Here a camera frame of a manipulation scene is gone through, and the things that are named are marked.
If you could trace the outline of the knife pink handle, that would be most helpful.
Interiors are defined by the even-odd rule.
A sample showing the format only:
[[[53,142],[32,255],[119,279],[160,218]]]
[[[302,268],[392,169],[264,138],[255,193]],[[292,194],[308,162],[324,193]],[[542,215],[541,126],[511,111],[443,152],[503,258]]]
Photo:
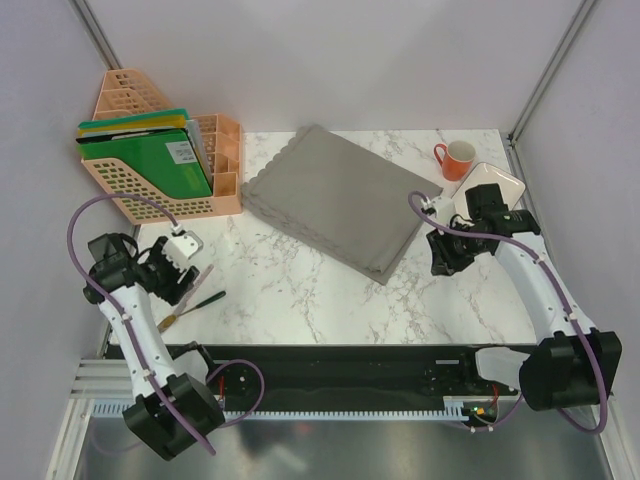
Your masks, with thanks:
[[[214,270],[214,265],[210,264],[203,271],[200,272],[200,274],[198,275],[198,277],[194,281],[194,283],[193,283],[192,287],[190,288],[190,290],[185,294],[185,296],[182,298],[182,300],[179,302],[179,304],[173,310],[173,312],[172,312],[173,315],[178,316],[179,314],[181,314],[186,309],[186,306],[189,303],[189,301],[191,300],[191,298],[195,295],[195,293],[197,292],[199,287],[204,283],[204,281],[212,273],[213,270]]]

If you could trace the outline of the gold fork green handle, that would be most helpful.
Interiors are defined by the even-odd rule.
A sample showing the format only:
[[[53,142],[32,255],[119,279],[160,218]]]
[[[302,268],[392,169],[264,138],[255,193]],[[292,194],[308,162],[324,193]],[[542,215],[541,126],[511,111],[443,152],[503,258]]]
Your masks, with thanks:
[[[198,304],[194,305],[193,307],[190,307],[186,310],[177,312],[177,313],[173,313],[169,316],[167,316],[165,319],[163,319],[159,324],[158,324],[158,330],[160,333],[164,333],[166,330],[168,330],[180,317],[185,316],[193,311],[202,309],[214,302],[217,302],[219,300],[221,300],[222,298],[224,298],[226,296],[227,292],[225,290],[219,291],[217,293],[215,293],[214,295],[211,295],[210,297],[206,298],[205,300],[199,302]]]

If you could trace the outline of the white rectangular plate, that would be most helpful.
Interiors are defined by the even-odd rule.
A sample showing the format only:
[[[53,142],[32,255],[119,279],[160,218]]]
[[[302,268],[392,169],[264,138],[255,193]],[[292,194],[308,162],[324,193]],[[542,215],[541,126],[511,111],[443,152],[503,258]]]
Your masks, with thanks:
[[[505,204],[513,209],[526,190],[526,184],[510,173],[486,162],[473,167],[452,195],[456,212],[469,217],[466,191],[481,184],[498,184]]]

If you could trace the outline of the orange mug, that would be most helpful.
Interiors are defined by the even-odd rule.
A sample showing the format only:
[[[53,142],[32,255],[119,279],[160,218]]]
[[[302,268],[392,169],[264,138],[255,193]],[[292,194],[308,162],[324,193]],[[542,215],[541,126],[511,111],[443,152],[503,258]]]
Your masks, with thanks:
[[[474,146],[461,140],[449,144],[436,144],[433,154],[441,167],[443,177],[451,182],[461,180],[476,159]]]

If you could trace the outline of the grey placemat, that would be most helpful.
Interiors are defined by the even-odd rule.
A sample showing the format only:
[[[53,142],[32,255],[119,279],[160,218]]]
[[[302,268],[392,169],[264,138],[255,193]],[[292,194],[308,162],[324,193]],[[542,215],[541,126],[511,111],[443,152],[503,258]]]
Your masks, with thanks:
[[[242,187],[254,216],[385,285],[418,233],[408,205],[442,187],[319,125],[300,129]]]

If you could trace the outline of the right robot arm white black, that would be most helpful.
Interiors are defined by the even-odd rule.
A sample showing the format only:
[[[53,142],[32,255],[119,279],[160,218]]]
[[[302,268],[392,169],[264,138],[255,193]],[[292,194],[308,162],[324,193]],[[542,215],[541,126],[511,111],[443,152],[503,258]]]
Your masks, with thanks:
[[[547,254],[534,216],[512,210],[498,184],[466,193],[467,216],[450,198],[410,196],[410,205],[430,226],[431,273],[453,276],[490,254],[510,277],[536,336],[529,353],[484,347],[458,368],[467,392],[483,392],[493,381],[520,391],[535,411],[601,406],[611,393],[622,345],[600,331],[568,292]]]

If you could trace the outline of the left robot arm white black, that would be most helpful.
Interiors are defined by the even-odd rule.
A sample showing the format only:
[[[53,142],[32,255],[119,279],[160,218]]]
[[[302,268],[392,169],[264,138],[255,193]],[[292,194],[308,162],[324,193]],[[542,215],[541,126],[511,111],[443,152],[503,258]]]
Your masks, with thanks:
[[[161,236],[145,258],[125,234],[104,234],[88,248],[95,263],[84,295],[117,335],[131,379],[126,426],[164,460],[194,444],[213,454],[207,436],[224,422],[212,392],[220,371],[204,359],[177,368],[151,308],[152,297],[175,306],[192,289],[200,272],[191,260],[201,240],[190,231]]]

